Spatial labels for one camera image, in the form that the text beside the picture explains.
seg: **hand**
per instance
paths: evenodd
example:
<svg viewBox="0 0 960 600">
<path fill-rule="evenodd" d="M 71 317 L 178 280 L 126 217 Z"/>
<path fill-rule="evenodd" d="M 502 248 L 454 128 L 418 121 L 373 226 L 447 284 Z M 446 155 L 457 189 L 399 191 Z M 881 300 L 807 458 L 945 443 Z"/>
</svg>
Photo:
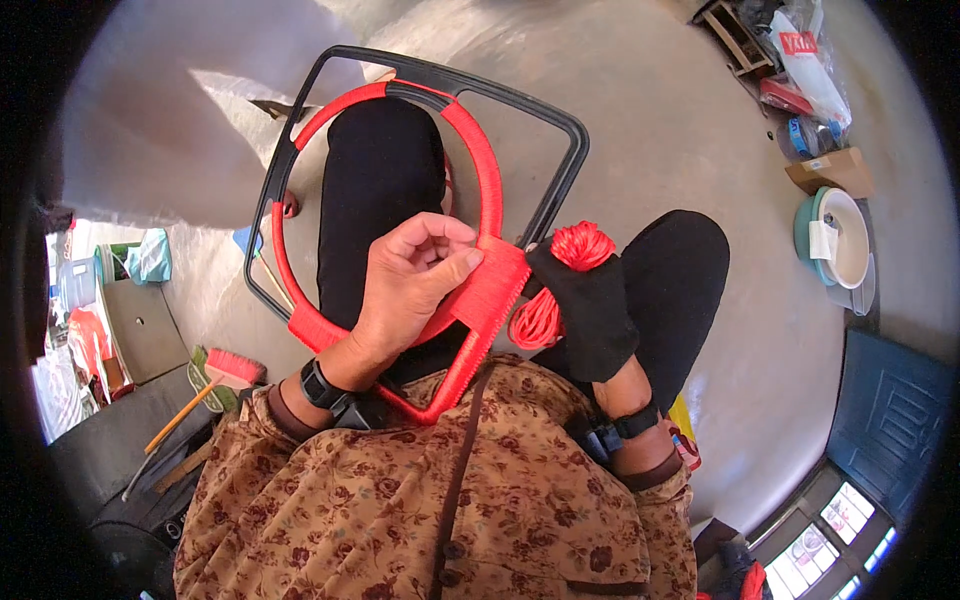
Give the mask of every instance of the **hand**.
<svg viewBox="0 0 960 600">
<path fill-rule="evenodd" d="M 437 305 L 483 260 L 468 225 L 422 212 L 375 240 L 363 307 L 350 333 L 372 360 L 392 362 L 417 339 Z"/>
<path fill-rule="evenodd" d="M 526 253 L 526 259 L 560 306 L 570 374 L 578 381 L 607 381 L 639 344 L 627 313 L 620 258 L 614 254 L 602 265 L 578 273 L 553 255 L 552 243 L 552 237 L 543 240 Z"/>
</svg>

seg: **cardboard box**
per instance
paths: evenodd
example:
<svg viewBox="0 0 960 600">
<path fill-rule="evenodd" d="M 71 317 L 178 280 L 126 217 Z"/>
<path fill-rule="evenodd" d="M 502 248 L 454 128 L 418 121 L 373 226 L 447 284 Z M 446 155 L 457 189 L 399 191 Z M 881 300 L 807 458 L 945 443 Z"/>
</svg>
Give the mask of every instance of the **cardboard box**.
<svg viewBox="0 0 960 600">
<path fill-rule="evenodd" d="M 859 148 L 846 148 L 791 164 L 786 174 L 804 192 L 813 196 L 824 185 L 839 187 L 853 198 L 874 195 L 874 178 Z"/>
</svg>

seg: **broom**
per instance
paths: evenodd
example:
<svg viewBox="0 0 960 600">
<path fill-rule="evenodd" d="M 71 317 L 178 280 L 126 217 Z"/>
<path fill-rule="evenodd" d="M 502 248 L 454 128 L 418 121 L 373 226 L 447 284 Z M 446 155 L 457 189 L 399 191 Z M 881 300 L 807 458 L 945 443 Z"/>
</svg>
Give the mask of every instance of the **broom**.
<svg viewBox="0 0 960 600">
<path fill-rule="evenodd" d="M 180 412 L 156 434 L 151 442 L 147 444 L 147 447 L 143 449 L 145 454 L 153 452 L 160 442 L 163 442 L 163 439 L 166 438 L 181 421 L 186 419 L 190 411 L 196 408 L 201 400 L 204 399 L 204 396 L 209 394 L 210 390 L 214 387 L 225 385 L 234 390 L 244 390 L 253 387 L 253 384 L 263 379 L 267 373 L 267 368 L 260 363 L 219 348 L 210 349 L 210 356 L 206 359 L 205 370 L 206 376 L 210 378 L 210 383 L 206 384 L 206 387 L 200 390 L 192 400 L 187 402 L 186 406 L 181 408 Z"/>
</svg>

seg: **floral shirt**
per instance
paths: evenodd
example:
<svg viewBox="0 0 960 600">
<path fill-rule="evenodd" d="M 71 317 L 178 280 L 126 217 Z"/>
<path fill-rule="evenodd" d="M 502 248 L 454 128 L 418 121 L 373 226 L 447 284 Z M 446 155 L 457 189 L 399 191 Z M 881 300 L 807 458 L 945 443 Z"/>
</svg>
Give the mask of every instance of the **floral shirt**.
<svg viewBox="0 0 960 600">
<path fill-rule="evenodd" d="M 267 389 L 220 432 L 187 513 L 181 598 L 693 598 L 686 466 L 631 492 L 563 424 L 588 401 L 511 355 L 430 427 L 298 444 Z M 425 404 L 444 373 L 405 387 Z"/>
</svg>

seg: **red yarn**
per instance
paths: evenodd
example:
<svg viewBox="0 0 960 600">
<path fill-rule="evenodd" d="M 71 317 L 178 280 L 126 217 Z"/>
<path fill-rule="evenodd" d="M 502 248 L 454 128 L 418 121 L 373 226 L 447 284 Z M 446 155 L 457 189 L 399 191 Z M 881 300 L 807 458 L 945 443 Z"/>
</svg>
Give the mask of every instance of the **red yarn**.
<svg viewBox="0 0 960 600">
<path fill-rule="evenodd" d="M 579 224 L 557 229 L 550 251 L 570 269 L 583 272 L 603 264 L 616 250 L 610 237 L 597 228 L 596 223 Z M 560 307 L 553 294 L 545 287 L 520 306 L 510 319 L 507 336 L 525 350 L 550 348 L 564 335 Z"/>
</svg>

